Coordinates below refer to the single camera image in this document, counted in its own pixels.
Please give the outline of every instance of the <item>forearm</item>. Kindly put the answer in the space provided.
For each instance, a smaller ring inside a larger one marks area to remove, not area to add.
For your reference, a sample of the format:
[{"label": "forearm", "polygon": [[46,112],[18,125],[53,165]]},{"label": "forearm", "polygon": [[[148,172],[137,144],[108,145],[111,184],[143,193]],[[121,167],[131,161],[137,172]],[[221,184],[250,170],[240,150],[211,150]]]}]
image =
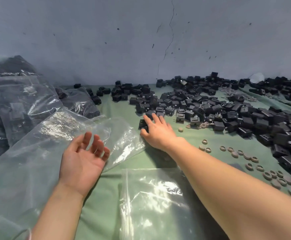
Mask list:
[{"label": "forearm", "polygon": [[166,152],[232,239],[243,237],[241,230],[253,230],[253,224],[259,223],[275,222],[267,228],[274,231],[278,227],[280,234],[291,232],[291,197],[200,151],[183,138],[177,138]]},{"label": "forearm", "polygon": [[58,184],[32,230],[31,240],[73,240],[84,198]]}]

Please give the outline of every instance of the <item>person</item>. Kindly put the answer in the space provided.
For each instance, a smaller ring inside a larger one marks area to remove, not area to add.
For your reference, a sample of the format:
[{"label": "person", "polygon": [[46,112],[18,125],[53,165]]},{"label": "person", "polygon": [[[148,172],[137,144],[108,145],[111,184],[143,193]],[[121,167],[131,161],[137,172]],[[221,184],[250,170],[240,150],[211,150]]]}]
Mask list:
[{"label": "person", "polygon": [[[168,153],[197,196],[231,240],[291,240],[291,197],[217,160],[177,137],[163,117],[144,116],[141,136]],[[72,240],[83,201],[110,155],[100,137],[74,138],[62,156],[60,177],[32,230],[31,240]]]}]

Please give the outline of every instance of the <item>green tablecloth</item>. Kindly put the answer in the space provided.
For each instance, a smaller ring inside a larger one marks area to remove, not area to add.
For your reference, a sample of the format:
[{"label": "green tablecloth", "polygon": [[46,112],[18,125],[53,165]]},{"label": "green tablecloth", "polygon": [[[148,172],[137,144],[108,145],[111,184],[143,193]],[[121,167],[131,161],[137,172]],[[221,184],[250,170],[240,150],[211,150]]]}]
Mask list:
[{"label": "green tablecloth", "polygon": [[[92,88],[95,93],[99,86],[87,86]],[[155,94],[160,98],[163,92],[173,91],[173,88],[166,86],[163,88],[156,88],[155,84],[150,84],[150,88]],[[219,100],[223,100],[224,93],[217,91],[216,96]],[[100,97],[102,104],[98,105],[102,114],[107,117],[123,117],[126,121],[133,126],[136,130],[138,129],[139,120],[142,118],[141,115],[135,113],[135,106],[130,105],[128,101],[120,101],[118,103],[113,102],[111,95],[104,95]],[[259,98],[261,101],[251,102],[254,107],[269,108],[271,103],[275,103],[277,106],[283,109],[291,110],[291,107],[285,104],[281,104],[278,101],[268,101],[268,98]],[[233,147],[235,150],[242,150],[253,157],[259,159],[259,164],[262,165],[266,171],[268,170],[281,170],[282,169],[277,160],[272,157],[270,149],[263,146],[255,138],[253,139],[243,139],[236,133],[228,134],[227,132],[219,133],[214,132],[211,128],[207,129],[186,129],[184,124],[177,124],[173,121],[173,117],[165,116],[167,122],[169,122],[177,136],[182,136],[187,139],[192,145],[199,147],[201,141],[206,139],[208,141],[208,146],[211,148],[211,155],[224,161],[228,164],[238,163],[242,168],[252,175],[267,184],[262,173],[254,170],[249,172],[245,169],[244,165],[248,162],[239,156],[235,159],[231,156],[228,151],[222,152],[219,147]],[[178,132],[178,128],[183,128],[183,133]],[[145,169],[145,168],[170,168],[176,167],[176,164],[172,160],[165,159],[166,154],[148,147],[142,153],[131,157],[127,161],[121,163],[112,170],[103,173],[92,191],[91,195],[88,196],[84,207],[82,209],[82,214],[80,217],[76,240],[83,239],[94,239],[94,240],[110,240],[119,238],[120,229],[120,212],[119,212],[119,193],[121,187],[121,169],[131,168],[131,169]],[[287,193],[286,187],[281,189],[282,192]]]}]

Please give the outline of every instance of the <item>person's left hand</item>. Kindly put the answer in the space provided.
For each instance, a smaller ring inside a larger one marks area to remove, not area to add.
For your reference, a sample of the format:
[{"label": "person's left hand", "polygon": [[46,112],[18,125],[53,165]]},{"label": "person's left hand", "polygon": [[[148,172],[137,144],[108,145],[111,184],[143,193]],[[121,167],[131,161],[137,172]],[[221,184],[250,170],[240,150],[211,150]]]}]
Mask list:
[{"label": "person's left hand", "polygon": [[94,135],[87,150],[91,137],[92,133],[86,132],[72,140],[62,155],[59,174],[59,183],[79,192],[84,198],[97,182],[110,156],[110,150],[104,147],[98,135]]}]

